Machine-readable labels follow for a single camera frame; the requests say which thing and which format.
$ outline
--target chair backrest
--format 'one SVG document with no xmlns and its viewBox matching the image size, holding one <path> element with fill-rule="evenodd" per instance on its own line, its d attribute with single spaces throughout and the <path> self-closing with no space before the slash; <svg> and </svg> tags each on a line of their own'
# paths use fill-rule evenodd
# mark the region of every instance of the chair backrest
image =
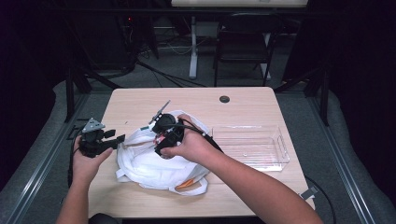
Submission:
<svg viewBox="0 0 396 224">
<path fill-rule="evenodd" d="M 218 33 L 278 33 L 282 28 L 283 21 L 275 14 L 234 13 L 220 20 Z"/>
</svg>

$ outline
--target clear plastic tray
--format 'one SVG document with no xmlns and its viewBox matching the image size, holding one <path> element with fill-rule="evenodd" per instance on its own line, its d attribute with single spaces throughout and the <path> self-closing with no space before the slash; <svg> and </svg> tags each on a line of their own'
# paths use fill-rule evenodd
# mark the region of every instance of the clear plastic tray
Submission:
<svg viewBox="0 0 396 224">
<path fill-rule="evenodd" d="M 278 126 L 213 127 L 225 154 L 259 171 L 281 171 L 290 157 Z"/>
</svg>

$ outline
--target gray carpet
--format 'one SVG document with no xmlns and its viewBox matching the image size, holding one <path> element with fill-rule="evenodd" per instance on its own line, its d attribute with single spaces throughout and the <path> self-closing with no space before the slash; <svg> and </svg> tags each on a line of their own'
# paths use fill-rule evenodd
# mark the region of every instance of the gray carpet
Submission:
<svg viewBox="0 0 396 224">
<path fill-rule="evenodd" d="M 274 88 L 281 84 L 281 76 L 292 43 L 293 38 L 291 36 L 281 36 L 279 39 L 270 70 L 272 79 L 267 83 L 268 86 Z M 143 54 L 140 60 L 166 74 L 188 79 L 191 53 L 179 54 L 175 53 L 174 50 L 160 49 L 160 60 L 155 59 L 149 52 L 148 54 Z M 206 86 L 213 85 L 213 53 L 213 41 L 210 39 L 205 40 L 199 47 L 198 78 L 194 82 Z M 246 72 L 248 69 L 249 67 L 241 65 L 221 64 L 220 75 L 228 76 L 230 73 L 227 71 Z M 260 69 L 249 72 L 251 77 L 260 76 Z M 172 82 L 153 74 L 139 65 L 136 66 L 131 74 L 112 78 L 111 80 L 126 88 L 175 87 Z M 68 133 L 73 125 L 80 126 L 84 123 L 84 120 L 77 119 L 96 118 L 100 120 L 111 94 L 111 90 L 98 81 L 90 80 L 90 82 L 93 86 L 93 91 L 90 95 L 85 96 L 77 92 L 76 100 L 81 106 L 78 107 L 78 112 L 71 124 L 64 123 L 66 112 L 64 83 L 55 87 L 57 102 L 46 126 L 22 162 L 19 170 L 0 193 L 0 210 L 2 211 L 0 223 L 7 223 L 8 221 L 10 223 L 53 223 L 58 216 L 62 206 L 62 199 L 67 192 L 66 174 L 71 141 L 66 140 L 65 136 L 59 142 L 55 143 L 55 141 L 59 140 L 60 133 Z M 219 82 L 220 85 L 224 86 L 260 86 L 260 83 L 257 80 L 244 79 L 221 80 Z M 276 95 L 303 171 L 306 176 L 317 182 L 329 196 L 337 223 L 361 223 L 359 214 L 335 165 L 331 153 L 332 146 L 325 132 L 323 132 L 319 120 L 316 118 L 318 111 L 312 106 L 316 104 L 316 99 L 305 98 L 302 93 L 303 87 L 304 83 L 301 83 L 288 92 Z M 394 207 L 389 199 L 375 186 L 349 144 L 347 127 L 339 109 L 338 101 L 333 94 L 330 95 L 329 99 L 329 122 L 329 129 L 336 139 L 337 145 L 342 149 L 348 167 L 360 187 L 361 195 L 367 202 L 375 222 L 395 223 L 396 212 Z M 54 145 L 59 150 L 51 154 L 54 158 L 53 163 L 46 164 L 50 169 L 47 174 L 44 174 L 44 181 L 38 183 L 37 192 L 32 193 L 30 200 L 27 202 L 21 200 L 26 199 L 26 196 L 22 197 L 24 189 L 31 186 L 29 185 L 29 180 L 35 174 L 36 167 L 40 166 Z M 314 202 L 317 212 L 324 222 L 333 223 L 330 204 L 322 192 L 316 195 Z M 213 220 L 208 219 L 184 221 L 185 223 L 214 223 Z M 250 223 L 251 220 L 238 219 L 237 221 L 239 223 Z"/>
</svg>

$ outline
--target table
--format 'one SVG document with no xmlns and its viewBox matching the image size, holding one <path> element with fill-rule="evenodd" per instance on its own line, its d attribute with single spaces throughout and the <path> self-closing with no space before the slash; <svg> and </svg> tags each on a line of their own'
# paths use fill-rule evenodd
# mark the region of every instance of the table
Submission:
<svg viewBox="0 0 396 224">
<path fill-rule="evenodd" d="M 222 95 L 230 97 L 222 103 Z M 147 126 L 152 116 L 166 103 L 163 111 L 181 109 L 209 128 L 229 125 L 278 125 L 290 155 L 281 172 L 267 172 L 295 192 L 308 189 L 290 135 L 272 89 L 255 88 L 163 88 L 118 89 L 113 91 L 102 123 L 116 136 L 131 134 Z M 100 167 L 89 193 L 89 216 L 105 213 L 122 218 L 155 217 L 241 217 L 253 212 L 217 176 L 206 176 L 207 193 L 182 196 L 168 190 L 142 189 L 134 182 L 119 183 L 116 151 Z M 308 203 L 315 208 L 311 199 Z"/>
<path fill-rule="evenodd" d="M 304 8 L 308 0 L 172 0 L 172 7 L 286 7 Z M 196 20 L 191 18 L 191 63 L 189 78 L 197 77 L 198 54 L 196 48 Z M 262 72 L 267 67 L 261 64 Z"/>
</svg>

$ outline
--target black chair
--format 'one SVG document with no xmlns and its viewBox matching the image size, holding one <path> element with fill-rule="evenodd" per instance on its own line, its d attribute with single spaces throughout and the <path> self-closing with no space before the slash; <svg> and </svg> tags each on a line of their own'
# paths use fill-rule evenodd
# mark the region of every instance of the black chair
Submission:
<svg viewBox="0 0 396 224">
<path fill-rule="evenodd" d="M 222 63 L 266 63 L 262 85 L 268 77 L 276 36 L 282 31 L 283 22 L 274 14 L 234 13 L 220 19 L 217 47 L 213 68 L 215 84 L 218 84 L 218 67 Z M 265 35 L 269 34 L 268 43 Z"/>
</svg>

